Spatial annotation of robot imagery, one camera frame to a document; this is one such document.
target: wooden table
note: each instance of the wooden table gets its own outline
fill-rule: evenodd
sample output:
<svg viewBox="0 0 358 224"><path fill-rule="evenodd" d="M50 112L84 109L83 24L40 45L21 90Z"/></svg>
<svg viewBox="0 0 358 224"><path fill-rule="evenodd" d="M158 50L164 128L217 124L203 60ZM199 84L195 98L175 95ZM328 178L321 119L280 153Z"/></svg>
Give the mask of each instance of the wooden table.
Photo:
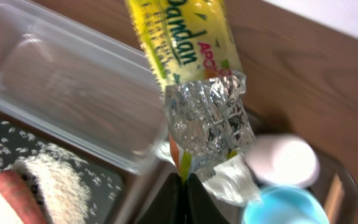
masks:
<svg viewBox="0 0 358 224"><path fill-rule="evenodd" d="M35 2L140 48L123 0ZM246 106L337 157L358 183L358 40L260 0L226 2Z"/></svg>

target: red object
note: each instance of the red object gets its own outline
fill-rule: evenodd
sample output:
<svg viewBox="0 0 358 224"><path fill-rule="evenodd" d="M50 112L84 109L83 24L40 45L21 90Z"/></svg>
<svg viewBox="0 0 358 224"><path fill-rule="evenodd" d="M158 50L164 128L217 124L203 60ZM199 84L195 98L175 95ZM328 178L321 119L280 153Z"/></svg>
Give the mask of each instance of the red object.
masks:
<svg viewBox="0 0 358 224"><path fill-rule="evenodd" d="M0 173L0 193L24 224L47 223L30 189L13 170Z"/></svg>

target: clear plastic tray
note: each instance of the clear plastic tray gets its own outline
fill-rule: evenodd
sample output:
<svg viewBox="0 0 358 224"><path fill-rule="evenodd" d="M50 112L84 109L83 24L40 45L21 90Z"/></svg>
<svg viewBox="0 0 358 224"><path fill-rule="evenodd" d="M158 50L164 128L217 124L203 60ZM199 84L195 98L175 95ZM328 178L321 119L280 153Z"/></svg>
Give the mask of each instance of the clear plastic tray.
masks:
<svg viewBox="0 0 358 224"><path fill-rule="evenodd" d="M0 111L135 174L155 164L167 136L147 67L138 50L95 30L0 0Z"/></svg>

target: light blue bowl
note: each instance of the light blue bowl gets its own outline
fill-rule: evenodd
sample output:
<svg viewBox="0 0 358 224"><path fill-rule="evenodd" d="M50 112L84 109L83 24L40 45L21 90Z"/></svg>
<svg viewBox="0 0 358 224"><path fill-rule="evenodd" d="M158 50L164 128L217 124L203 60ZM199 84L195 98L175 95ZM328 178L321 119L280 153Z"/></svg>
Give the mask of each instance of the light blue bowl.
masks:
<svg viewBox="0 0 358 224"><path fill-rule="evenodd" d="M307 190L271 186L261 190L262 202L251 203L241 224L329 224L317 199Z"/></svg>

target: snack packet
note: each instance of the snack packet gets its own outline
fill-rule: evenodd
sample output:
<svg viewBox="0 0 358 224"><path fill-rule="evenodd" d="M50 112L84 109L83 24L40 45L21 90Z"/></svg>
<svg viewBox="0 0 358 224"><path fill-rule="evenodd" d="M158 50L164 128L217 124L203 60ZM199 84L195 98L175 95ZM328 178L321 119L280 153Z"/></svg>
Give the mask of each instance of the snack packet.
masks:
<svg viewBox="0 0 358 224"><path fill-rule="evenodd" d="M246 76L222 0L126 0L167 110L185 181L244 152L255 137L241 96Z"/></svg>

